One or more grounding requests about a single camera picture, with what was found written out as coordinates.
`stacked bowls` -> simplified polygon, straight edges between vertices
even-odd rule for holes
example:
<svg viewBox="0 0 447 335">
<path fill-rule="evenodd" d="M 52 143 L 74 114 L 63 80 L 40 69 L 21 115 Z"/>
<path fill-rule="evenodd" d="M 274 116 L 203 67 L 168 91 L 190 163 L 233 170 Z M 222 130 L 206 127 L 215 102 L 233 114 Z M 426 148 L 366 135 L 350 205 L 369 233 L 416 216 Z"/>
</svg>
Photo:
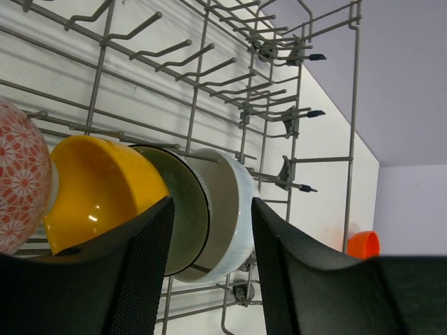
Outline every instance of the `stacked bowls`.
<svg viewBox="0 0 447 335">
<path fill-rule="evenodd" d="M 215 281 L 254 249 L 254 181 L 234 158 L 200 149 L 183 158 L 147 145 L 84 135 L 51 155 L 25 113 L 0 100 L 0 252 L 14 253 L 42 221 L 54 254 L 121 225 L 167 195 L 175 220 L 165 275 Z"/>
</svg>

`floral pattern bowl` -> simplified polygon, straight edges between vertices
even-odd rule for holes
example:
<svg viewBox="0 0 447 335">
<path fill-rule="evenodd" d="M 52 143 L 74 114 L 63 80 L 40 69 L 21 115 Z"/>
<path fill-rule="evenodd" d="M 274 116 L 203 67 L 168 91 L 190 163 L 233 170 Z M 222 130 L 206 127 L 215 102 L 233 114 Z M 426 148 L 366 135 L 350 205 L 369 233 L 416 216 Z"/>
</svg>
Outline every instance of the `floral pattern bowl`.
<svg viewBox="0 0 447 335">
<path fill-rule="evenodd" d="M 23 111 L 0 99 L 0 253 L 14 254 L 34 233 L 51 179 L 41 132 Z"/>
</svg>

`wire rack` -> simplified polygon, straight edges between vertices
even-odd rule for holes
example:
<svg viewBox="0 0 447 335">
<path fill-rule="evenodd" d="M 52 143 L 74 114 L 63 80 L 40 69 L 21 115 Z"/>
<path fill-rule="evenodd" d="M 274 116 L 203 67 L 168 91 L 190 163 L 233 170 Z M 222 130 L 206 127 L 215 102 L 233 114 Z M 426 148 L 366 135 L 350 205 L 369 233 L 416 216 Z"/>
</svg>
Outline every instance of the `wire rack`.
<svg viewBox="0 0 447 335">
<path fill-rule="evenodd" d="M 191 56 L 187 57 L 183 61 L 163 61 L 163 57 L 166 55 L 176 52 L 183 48 L 191 47 L 191 40 L 184 40 L 178 44 L 167 47 L 161 51 L 153 50 L 131 50 L 120 44 L 120 41 L 131 40 L 139 33 L 148 29 L 153 23 L 158 20 L 162 20 L 163 13 L 156 12 L 153 16 L 148 17 L 143 23 L 136 25 L 136 27 L 127 33 L 110 33 L 110 26 L 112 23 L 112 18 L 114 15 L 114 0 L 105 0 L 91 16 L 76 15 L 73 13 L 70 17 L 62 17 L 52 11 L 45 9 L 38 5 L 40 1 L 32 0 L 11 0 L 11 2 L 16 3 L 17 10 L 23 10 L 24 12 L 34 12 L 41 17 L 48 19 L 49 21 L 60 24 L 65 31 L 75 31 L 84 38 L 93 40 L 99 48 L 99 54 L 97 62 L 91 63 L 79 57 L 73 56 L 70 53 L 63 51 L 62 49 L 53 47 L 49 44 L 45 44 L 42 41 L 25 36 L 23 33 L 9 29 L 8 27 L 0 26 L 0 31 L 14 38 L 23 40 L 31 45 L 42 48 L 48 52 L 54 53 L 60 57 L 68 59 L 77 64 L 81 64 L 88 68 L 95 70 L 95 77 L 93 87 L 91 89 L 91 98 L 88 105 L 83 105 L 75 101 L 68 100 L 66 98 L 61 98 L 58 96 L 53 96 L 36 89 L 29 87 L 24 87 L 22 85 L 3 80 L 0 78 L 0 85 L 10 87 L 12 89 L 17 89 L 27 94 L 32 94 L 36 96 L 41 96 L 51 101 L 57 101 L 64 105 L 80 108 L 87 111 L 87 116 L 84 123 L 73 122 L 65 118 L 59 118 L 51 115 L 50 112 L 45 110 L 38 111 L 28 111 L 25 112 L 30 118 L 38 119 L 51 124 L 58 124 L 61 126 L 66 126 L 72 131 L 81 131 L 85 135 L 97 134 L 102 136 L 113 137 L 120 142 L 135 143 L 135 144 L 151 144 L 158 147 L 169 148 L 180 155 L 190 156 L 197 159 L 206 159 L 195 154 L 192 154 L 191 144 L 198 143 L 205 146 L 213 147 L 215 149 L 220 149 L 227 151 L 230 154 L 235 155 L 236 159 L 241 163 L 245 164 L 246 159 L 257 159 L 257 157 L 251 156 L 246 153 L 246 138 L 247 133 L 257 134 L 262 140 L 261 155 L 259 157 L 259 170 L 253 168 L 247 168 L 251 173 L 253 178 L 258 181 L 258 187 L 261 189 L 263 183 L 275 184 L 279 188 L 284 189 L 287 192 L 287 200 L 276 200 L 276 199 L 266 199 L 266 202 L 270 203 L 282 203 L 286 204 L 286 220 L 288 221 L 291 214 L 291 200 L 293 196 L 293 190 L 297 189 L 302 192 L 312 192 L 316 191 L 311 186 L 305 184 L 296 184 L 295 179 L 295 165 L 300 163 L 318 163 L 318 162 L 340 162 L 344 161 L 348 163 L 347 172 L 347 188 L 346 188 L 346 207 L 345 207 L 345 219 L 344 219 L 344 238 L 343 238 L 343 250 L 346 251 L 347 247 L 347 234 L 349 228 L 349 212 L 351 206 L 351 184 L 352 184 L 352 174 L 353 174 L 353 152 L 354 152 L 354 137 L 356 134 L 356 96 L 357 96 L 357 76 L 358 76 L 358 51 L 360 42 L 360 30 L 359 21 L 361 18 L 360 5 L 361 0 L 351 1 L 350 3 L 337 8 L 324 15 L 314 17 L 312 10 L 303 0 L 297 0 L 296 6 L 300 6 L 304 9 L 309 16 L 309 19 L 302 24 L 289 29 L 288 27 L 276 27 L 270 23 L 271 20 L 275 18 L 275 15 L 264 15 L 263 10 L 275 1 L 281 0 L 268 0 L 268 1 L 241 1 L 235 0 L 236 5 L 231 7 L 225 7 L 222 5 L 222 1 L 217 0 L 178 0 L 178 4 L 181 4 L 188 10 L 199 15 L 203 19 L 202 34 L 200 38 L 200 47 Z M 241 18 L 237 13 L 243 10 L 245 13 L 244 18 Z M 330 17 L 335 13 L 345 11 L 347 19 L 336 24 L 330 25 L 323 29 L 317 31 L 314 30 L 314 23 Z M 101 16 L 106 15 L 105 26 L 103 29 L 103 34 L 98 34 L 89 30 L 81 25 L 79 22 L 95 22 Z M 214 49 L 214 44 L 206 44 L 207 30 L 208 27 L 212 25 L 216 27 L 220 33 L 229 36 L 234 41 L 240 44 L 241 48 L 247 51 L 247 58 L 249 59 L 248 73 L 239 75 L 237 77 L 231 78 L 229 80 L 224 80 L 221 82 L 213 81 L 202 81 L 202 78 L 206 75 L 210 75 L 214 72 L 222 70 L 226 67 L 231 66 L 236 62 L 236 58 L 232 57 L 227 61 L 224 61 L 216 66 L 203 69 L 203 59 L 207 56 L 207 53 Z M 355 38 L 355 51 L 354 51 L 354 62 L 353 62 L 353 88 L 352 88 L 352 108 L 351 108 L 351 130 L 349 138 L 349 155 L 345 157 L 325 157 L 325 158 L 306 158 L 299 159 L 295 157 L 296 142 L 299 135 L 300 120 L 302 118 L 314 118 L 323 116 L 325 113 L 321 110 L 313 110 L 311 107 L 301 107 L 300 106 L 300 89 L 301 89 L 301 78 L 302 78 L 302 65 L 304 61 L 320 61 L 324 60 L 325 57 L 322 54 L 312 54 L 309 53 L 312 50 L 312 39 L 320 36 L 321 34 L 326 34 L 329 31 L 338 29 L 341 27 L 348 27 L 354 31 Z M 190 86 L 192 90 L 192 100 L 184 100 L 178 98 L 172 94 L 165 91 L 161 91 L 156 87 L 151 87 L 143 82 L 134 80 L 133 78 L 122 75 L 121 73 L 115 72 L 113 70 L 104 68 L 105 54 L 107 50 L 114 50 L 119 52 L 129 58 L 129 61 L 137 61 L 147 66 L 147 70 L 155 70 L 155 72 L 164 73 L 170 76 L 173 82 L 183 82 Z M 264 61 L 269 66 L 268 75 L 263 74 L 255 66 L 255 58 L 259 58 Z M 182 69 L 187 64 L 192 61 L 197 61 L 197 68 L 194 72 L 184 72 Z M 285 80 L 275 80 L 274 71 L 276 68 L 288 66 L 295 69 L 295 74 L 286 78 Z M 158 126 L 153 126 L 151 124 L 146 124 L 140 121 L 133 120 L 128 117 L 123 117 L 119 114 L 113 114 L 105 110 L 100 110 L 96 108 L 96 99 L 98 96 L 98 91 L 100 89 L 101 76 L 104 74 L 111 77 L 117 78 L 123 82 L 130 83 L 146 91 L 150 91 L 157 94 L 163 98 L 174 101 L 180 105 L 190 107 L 191 112 L 189 114 L 189 126 L 186 135 L 181 133 L 172 132 L 168 129 L 160 128 Z M 261 78 L 260 83 L 254 83 L 254 77 Z M 248 80 L 248 84 L 238 90 L 226 89 L 228 85 L 234 84 L 236 82 L 241 82 L 243 80 Z M 292 94 L 284 96 L 285 89 L 281 86 L 286 82 L 296 81 L 296 91 Z M 213 97 L 216 101 L 220 101 L 224 104 L 229 104 L 240 114 L 240 120 L 235 121 L 234 119 L 225 117 L 218 112 L 213 112 L 198 104 L 198 94 L 205 93 L 210 97 Z M 289 106 L 287 110 L 272 111 L 272 107 L 283 107 L 285 105 L 293 104 Z M 201 112 L 211 117 L 215 117 L 221 121 L 225 121 L 228 125 L 237 127 L 240 129 L 240 148 L 239 150 L 229 149 L 227 147 L 212 144 L 207 141 L 198 140 L 193 137 L 193 127 L 196 118 L 196 113 Z M 110 117 L 112 119 L 120 120 L 135 126 L 143 127 L 154 133 L 164 133 L 185 141 L 185 145 L 181 146 L 178 143 L 168 143 L 168 142 L 151 142 L 131 136 L 126 134 L 124 131 L 115 131 L 102 129 L 92 126 L 93 118 L 95 114 Z M 250 126 L 250 121 L 253 118 L 259 118 L 263 120 L 263 129 L 257 130 Z M 269 125 L 272 123 L 283 123 L 286 129 L 284 134 L 281 135 L 270 135 L 268 132 Z M 44 127 L 41 127 L 41 131 L 44 134 L 53 135 L 57 137 L 68 137 L 70 134 L 62 133 L 59 131 L 53 131 Z M 290 156 L 283 156 L 283 166 L 278 175 L 271 175 L 264 173 L 264 162 L 265 162 L 265 145 L 267 139 L 275 138 L 286 138 L 291 141 L 291 152 Z M 45 239 L 32 238 L 27 243 L 29 244 L 39 244 L 46 243 Z M 49 250 L 45 249 L 21 249 L 16 255 L 19 256 L 30 256 L 37 255 L 41 253 L 47 253 Z M 247 280 L 242 282 L 230 282 L 230 275 L 226 277 L 225 285 L 211 285 L 204 288 L 194 288 L 189 290 L 173 291 L 173 278 L 168 279 L 167 291 L 161 295 L 162 298 L 166 299 L 164 317 L 157 320 L 157 322 L 163 323 L 162 334 L 166 334 L 168 328 L 168 321 L 178 318 L 183 318 L 191 316 L 198 313 L 205 313 L 208 311 L 213 311 L 217 309 L 222 309 L 221 316 L 221 328 L 223 333 L 234 335 L 226 329 L 226 310 L 230 306 L 251 306 L 262 304 L 261 301 L 254 301 L 252 299 L 253 290 L 252 284 L 259 284 L 252 278 L 253 269 L 256 266 L 256 257 L 253 255 L 250 257 L 246 264 L 244 264 L 244 270 L 247 272 Z M 172 296 L 175 295 L 186 295 L 195 292 L 204 292 L 210 290 L 223 289 L 223 304 L 218 306 L 213 306 L 209 308 L 202 308 L 197 311 L 192 311 L 183 314 L 170 315 L 170 300 Z M 229 302 L 228 296 L 230 293 L 235 295 L 235 301 Z"/>
</svg>

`purple wall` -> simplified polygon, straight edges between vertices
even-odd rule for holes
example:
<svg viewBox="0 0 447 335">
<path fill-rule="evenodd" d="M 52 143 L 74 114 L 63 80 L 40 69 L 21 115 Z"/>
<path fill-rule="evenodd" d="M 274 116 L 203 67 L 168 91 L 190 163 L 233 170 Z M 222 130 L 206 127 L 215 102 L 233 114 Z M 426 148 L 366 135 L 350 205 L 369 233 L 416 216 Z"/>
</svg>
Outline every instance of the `purple wall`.
<svg viewBox="0 0 447 335">
<path fill-rule="evenodd" d="M 383 255 L 447 255 L 447 165 L 381 167 L 374 230 Z"/>
</svg>

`orange object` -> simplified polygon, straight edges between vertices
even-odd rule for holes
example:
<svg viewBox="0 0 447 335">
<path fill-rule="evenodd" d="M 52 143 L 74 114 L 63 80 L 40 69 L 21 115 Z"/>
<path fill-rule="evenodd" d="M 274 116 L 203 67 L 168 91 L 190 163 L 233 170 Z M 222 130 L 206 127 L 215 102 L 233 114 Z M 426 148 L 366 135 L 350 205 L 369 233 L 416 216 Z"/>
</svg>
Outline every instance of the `orange object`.
<svg viewBox="0 0 447 335">
<path fill-rule="evenodd" d="M 380 241 L 376 232 L 358 232 L 348 241 L 348 255 L 366 260 L 380 255 Z"/>
</svg>

